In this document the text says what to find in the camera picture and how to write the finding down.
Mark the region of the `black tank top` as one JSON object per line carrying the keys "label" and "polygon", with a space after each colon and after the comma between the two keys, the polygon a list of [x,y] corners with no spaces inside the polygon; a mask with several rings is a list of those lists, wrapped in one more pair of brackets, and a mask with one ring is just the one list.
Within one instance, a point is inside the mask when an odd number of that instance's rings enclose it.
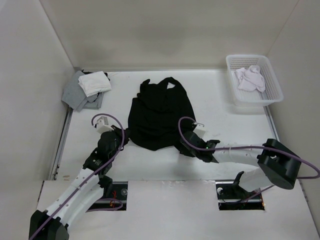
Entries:
{"label": "black tank top", "polygon": [[167,77],[158,84],[147,79],[132,99],[128,116],[130,140],[145,149],[157,151],[175,147],[181,150],[178,121],[196,119],[187,92],[179,81]]}

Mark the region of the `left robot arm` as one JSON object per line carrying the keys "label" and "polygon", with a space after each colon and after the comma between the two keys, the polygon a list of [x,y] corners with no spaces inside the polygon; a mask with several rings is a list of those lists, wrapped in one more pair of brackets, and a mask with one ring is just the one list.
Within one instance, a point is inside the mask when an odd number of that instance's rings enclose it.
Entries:
{"label": "left robot arm", "polygon": [[107,176],[116,156],[129,138],[123,127],[112,126],[100,135],[97,147],[85,160],[69,187],[45,210],[36,210],[29,225],[30,240],[67,240],[69,228],[100,199],[112,195],[112,179]]}

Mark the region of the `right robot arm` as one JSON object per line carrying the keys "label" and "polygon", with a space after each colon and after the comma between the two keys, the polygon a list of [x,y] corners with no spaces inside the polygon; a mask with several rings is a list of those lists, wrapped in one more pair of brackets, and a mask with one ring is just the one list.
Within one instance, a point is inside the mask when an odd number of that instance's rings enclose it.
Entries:
{"label": "right robot arm", "polygon": [[258,146],[225,145],[219,140],[204,141],[195,132],[187,131],[180,135],[180,142],[184,154],[205,163],[253,166],[251,171],[241,170],[234,180],[231,190],[238,198],[269,186],[292,190],[301,166],[298,156],[272,138]]}

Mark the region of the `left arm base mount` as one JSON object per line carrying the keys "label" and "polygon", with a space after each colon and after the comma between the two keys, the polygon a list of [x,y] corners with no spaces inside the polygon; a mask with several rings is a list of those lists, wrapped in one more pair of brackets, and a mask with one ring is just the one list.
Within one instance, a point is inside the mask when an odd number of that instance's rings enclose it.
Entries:
{"label": "left arm base mount", "polygon": [[87,212],[93,211],[126,211],[129,183],[113,182],[110,190],[97,200]]}

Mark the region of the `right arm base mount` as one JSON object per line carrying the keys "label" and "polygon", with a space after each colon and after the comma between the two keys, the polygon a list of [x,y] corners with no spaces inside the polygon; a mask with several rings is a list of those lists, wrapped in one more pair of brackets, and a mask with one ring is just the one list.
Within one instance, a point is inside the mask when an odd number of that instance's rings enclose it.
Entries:
{"label": "right arm base mount", "polygon": [[264,211],[265,205],[260,188],[247,192],[232,181],[216,181],[218,209],[220,211]]}

